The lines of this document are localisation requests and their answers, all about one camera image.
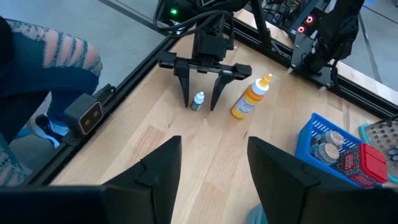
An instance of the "green light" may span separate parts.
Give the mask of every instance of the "green light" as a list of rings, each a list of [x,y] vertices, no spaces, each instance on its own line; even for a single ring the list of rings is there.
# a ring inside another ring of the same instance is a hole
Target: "green light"
[[[178,11],[176,9],[171,9],[170,13],[173,14],[173,15],[177,15]]]

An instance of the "blue basket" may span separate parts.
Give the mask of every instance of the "blue basket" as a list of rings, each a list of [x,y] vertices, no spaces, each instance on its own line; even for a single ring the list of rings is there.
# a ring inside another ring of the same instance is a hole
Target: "blue basket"
[[[339,179],[345,180],[357,187],[361,187],[357,183],[347,178],[345,175],[340,174],[337,170],[334,170],[333,168],[325,165],[323,162],[319,161],[317,158],[313,157],[310,154],[311,139],[327,131],[337,131],[344,137],[344,144],[339,149],[340,153],[354,146],[358,146],[362,143],[361,140],[352,136],[350,133],[339,128],[325,118],[322,118],[319,114],[313,113],[310,121],[300,131],[295,156],[320,170],[334,175]]]

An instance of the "yellow bottle cap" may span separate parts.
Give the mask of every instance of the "yellow bottle cap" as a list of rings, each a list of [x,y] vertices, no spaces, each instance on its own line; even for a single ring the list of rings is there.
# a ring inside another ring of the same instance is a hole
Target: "yellow bottle cap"
[[[266,75],[264,78],[260,80],[259,82],[260,86],[266,87],[268,83],[271,81],[271,79],[272,79],[272,74]]]

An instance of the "yellow bottle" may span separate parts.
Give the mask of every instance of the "yellow bottle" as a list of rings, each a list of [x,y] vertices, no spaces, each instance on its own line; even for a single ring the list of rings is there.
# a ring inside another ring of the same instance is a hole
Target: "yellow bottle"
[[[254,109],[269,89],[268,83],[271,81],[271,78],[272,75],[268,74],[264,78],[258,78],[252,85],[248,86],[231,109],[232,115],[235,118],[243,119]]]

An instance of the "concrete floor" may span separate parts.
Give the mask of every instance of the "concrete floor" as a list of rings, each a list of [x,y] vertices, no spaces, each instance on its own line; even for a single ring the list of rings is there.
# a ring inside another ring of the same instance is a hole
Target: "concrete floor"
[[[152,20],[157,4],[157,0],[118,1],[147,21]],[[393,0],[367,0],[365,5],[398,21],[398,8],[394,7]],[[361,13],[381,82],[398,90],[394,70],[394,62],[398,61],[398,25],[369,9],[363,8]],[[120,83],[164,38],[97,0],[2,0],[0,15],[62,30],[91,42],[104,63],[99,88],[107,83]],[[376,78],[362,31],[354,43],[352,55],[344,62]],[[49,101],[46,100],[37,114],[46,110]],[[55,152],[47,141],[34,136],[14,141],[11,148],[30,169],[38,167]]]

